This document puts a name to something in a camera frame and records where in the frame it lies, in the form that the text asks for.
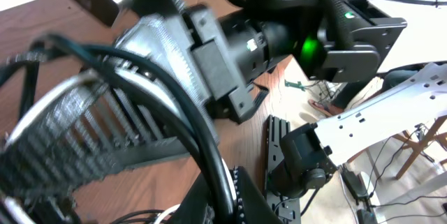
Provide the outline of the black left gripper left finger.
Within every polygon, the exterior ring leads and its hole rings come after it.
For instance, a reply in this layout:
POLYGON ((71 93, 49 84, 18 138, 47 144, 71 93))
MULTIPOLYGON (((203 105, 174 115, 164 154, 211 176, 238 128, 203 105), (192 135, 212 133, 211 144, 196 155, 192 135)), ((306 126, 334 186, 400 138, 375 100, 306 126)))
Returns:
POLYGON ((199 174, 181 205, 176 211, 176 223, 179 224, 215 224, 216 211, 212 206, 212 196, 207 182, 199 174))

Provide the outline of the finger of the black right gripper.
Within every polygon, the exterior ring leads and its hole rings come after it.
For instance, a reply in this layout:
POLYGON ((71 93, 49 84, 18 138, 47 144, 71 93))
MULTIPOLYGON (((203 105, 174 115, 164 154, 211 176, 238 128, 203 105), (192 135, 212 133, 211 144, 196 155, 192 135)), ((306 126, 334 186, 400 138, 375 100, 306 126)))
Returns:
POLYGON ((66 195, 93 181, 188 154, 175 134, 88 70, 45 94, 1 152, 8 196, 66 195))

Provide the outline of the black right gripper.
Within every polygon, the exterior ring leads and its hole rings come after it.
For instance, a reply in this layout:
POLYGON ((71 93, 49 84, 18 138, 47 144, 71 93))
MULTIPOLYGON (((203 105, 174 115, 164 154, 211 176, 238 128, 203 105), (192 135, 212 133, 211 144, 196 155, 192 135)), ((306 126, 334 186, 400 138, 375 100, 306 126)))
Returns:
POLYGON ((142 17, 115 47, 149 59, 173 77, 200 112, 214 142, 214 120, 241 124, 254 116, 269 90, 254 80, 269 69, 269 24, 239 10, 217 19, 204 5, 164 17, 142 17))

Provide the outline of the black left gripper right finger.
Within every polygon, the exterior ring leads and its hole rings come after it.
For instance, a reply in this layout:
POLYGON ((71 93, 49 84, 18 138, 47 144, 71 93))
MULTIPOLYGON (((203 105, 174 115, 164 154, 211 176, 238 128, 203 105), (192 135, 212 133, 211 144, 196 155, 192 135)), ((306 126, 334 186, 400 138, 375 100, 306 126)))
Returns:
POLYGON ((236 191, 235 223, 281 224, 244 167, 235 167, 232 178, 236 191))

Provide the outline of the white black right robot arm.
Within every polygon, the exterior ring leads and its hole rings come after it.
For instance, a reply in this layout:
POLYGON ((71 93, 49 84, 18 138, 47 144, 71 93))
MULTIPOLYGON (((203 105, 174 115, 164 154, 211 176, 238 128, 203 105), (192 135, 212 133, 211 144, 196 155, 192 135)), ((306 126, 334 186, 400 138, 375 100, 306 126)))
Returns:
POLYGON ((63 195, 130 167, 190 153, 213 196, 230 184, 213 120, 250 119, 263 94, 249 85, 293 55, 313 80, 376 72, 404 22, 358 10, 367 0, 229 0, 215 18, 183 0, 75 0, 111 26, 138 23, 113 45, 49 33, 1 67, 26 68, 20 118, 1 152, 1 189, 25 199, 63 195))

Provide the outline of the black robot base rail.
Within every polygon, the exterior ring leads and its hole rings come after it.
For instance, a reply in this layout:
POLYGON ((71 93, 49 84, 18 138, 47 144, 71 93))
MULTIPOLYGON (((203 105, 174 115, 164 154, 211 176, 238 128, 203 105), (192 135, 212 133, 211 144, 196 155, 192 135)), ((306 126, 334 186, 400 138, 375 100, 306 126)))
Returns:
POLYGON ((285 173, 282 171, 282 161, 284 155, 280 147, 280 139, 289 133, 290 122, 280 119, 274 115, 269 115, 265 121, 265 182, 263 195, 271 210, 275 213, 281 223, 301 224, 300 200, 290 200, 286 196, 276 196, 275 191, 271 191, 270 181, 283 179, 285 173))

